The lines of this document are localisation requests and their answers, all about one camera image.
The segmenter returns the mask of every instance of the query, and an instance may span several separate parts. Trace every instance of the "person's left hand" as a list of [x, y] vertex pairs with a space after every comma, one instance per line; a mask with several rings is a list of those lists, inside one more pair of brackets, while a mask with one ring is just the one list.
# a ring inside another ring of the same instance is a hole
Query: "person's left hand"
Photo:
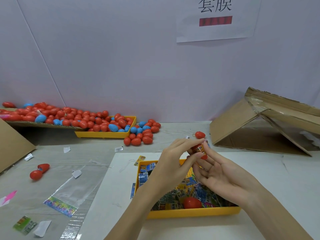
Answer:
[[158, 198], [173, 190], [186, 177], [194, 162], [203, 156], [201, 152], [192, 154], [180, 165], [181, 155], [204, 141], [204, 139], [176, 139], [162, 151], [157, 165], [144, 186], [148, 186], [150, 190], [156, 192]]

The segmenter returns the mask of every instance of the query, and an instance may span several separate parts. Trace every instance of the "yellow tray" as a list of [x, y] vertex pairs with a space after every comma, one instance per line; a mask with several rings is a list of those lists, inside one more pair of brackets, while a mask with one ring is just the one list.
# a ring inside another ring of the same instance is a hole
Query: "yellow tray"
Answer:
[[[180, 159], [180, 165], [186, 159]], [[139, 173], [142, 165], [149, 165], [157, 163], [158, 161], [140, 161], [138, 165], [136, 187], [134, 193], [139, 188]], [[198, 216], [220, 216], [220, 215], [234, 215], [239, 214], [241, 208], [239, 206], [232, 207], [214, 207], [214, 208], [200, 208], [200, 209], [180, 209], [180, 210], [152, 210], [150, 211], [147, 219], [160, 219], [160, 218], [178, 218], [178, 217], [198, 217]]]
[[[136, 125], [137, 117], [136, 116], [125, 116], [126, 118], [133, 119], [133, 123], [130, 126], [130, 129]], [[95, 138], [126, 138], [130, 135], [130, 130], [128, 132], [95, 132], [95, 131], [75, 131], [77, 137], [95, 137]]]

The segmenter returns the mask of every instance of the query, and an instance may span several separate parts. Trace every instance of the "gray table surface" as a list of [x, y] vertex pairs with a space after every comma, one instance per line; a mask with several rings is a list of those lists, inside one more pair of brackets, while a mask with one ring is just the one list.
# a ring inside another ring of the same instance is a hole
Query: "gray table surface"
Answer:
[[[74, 239], [72, 231], [66, 227], [78, 229], [87, 214], [99, 186], [89, 195], [79, 207], [72, 221], [70, 218], [43, 204], [70, 177], [73, 170], [84, 165], [96, 165], [90, 160], [110, 165], [115, 154], [115, 148], [124, 146], [122, 152], [161, 152], [176, 138], [192, 137], [196, 131], [209, 135], [210, 122], [162, 123], [160, 132], [154, 134], [152, 145], [125, 146], [122, 139], [77, 138], [73, 131], [66, 129], [27, 128], [21, 131], [30, 142], [36, 145], [32, 153], [34, 158], [29, 161], [20, 160], [14, 167], [0, 175], [0, 198], [17, 190], [16, 196], [6, 206], [0, 207], [1, 239], [34, 239], [31, 232], [27, 236], [15, 231], [12, 226], [24, 215], [40, 222], [52, 220], [44, 240], [63, 238]], [[63, 148], [70, 146], [71, 151], [63, 153]], [[236, 149], [214, 147], [218, 152], [235, 152]], [[37, 182], [29, 177], [37, 165], [49, 163], [50, 170]]]

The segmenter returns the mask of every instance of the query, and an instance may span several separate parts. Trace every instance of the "human hand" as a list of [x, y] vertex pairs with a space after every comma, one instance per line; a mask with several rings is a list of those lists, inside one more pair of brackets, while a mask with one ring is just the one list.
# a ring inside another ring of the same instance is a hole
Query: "human hand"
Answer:
[[147, 182], [143, 185], [148, 186], [152, 192], [156, 192], [156, 200], [181, 183], [194, 162], [203, 156], [201, 152], [195, 153], [180, 165], [179, 160], [181, 155], [191, 147], [201, 144], [204, 141], [204, 139], [176, 139], [170, 146], [162, 151], [156, 167]]
[[203, 143], [203, 148], [208, 159], [197, 159], [192, 165], [195, 177], [221, 197], [245, 208], [263, 186], [253, 175], [212, 150], [207, 143]]

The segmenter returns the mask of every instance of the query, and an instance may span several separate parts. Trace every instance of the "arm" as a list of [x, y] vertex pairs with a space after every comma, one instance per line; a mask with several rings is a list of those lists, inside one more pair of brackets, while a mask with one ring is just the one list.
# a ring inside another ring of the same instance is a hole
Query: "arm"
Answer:
[[198, 159], [192, 166], [196, 178], [213, 192], [244, 209], [266, 240], [312, 240], [253, 175], [210, 149], [206, 143], [203, 146], [208, 159]]
[[186, 176], [201, 152], [190, 156], [180, 165], [181, 155], [204, 139], [177, 139], [162, 151], [157, 166], [147, 182], [137, 189], [131, 203], [104, 240], [135, 240], [151, 208], [164, 194], [176, 187]]

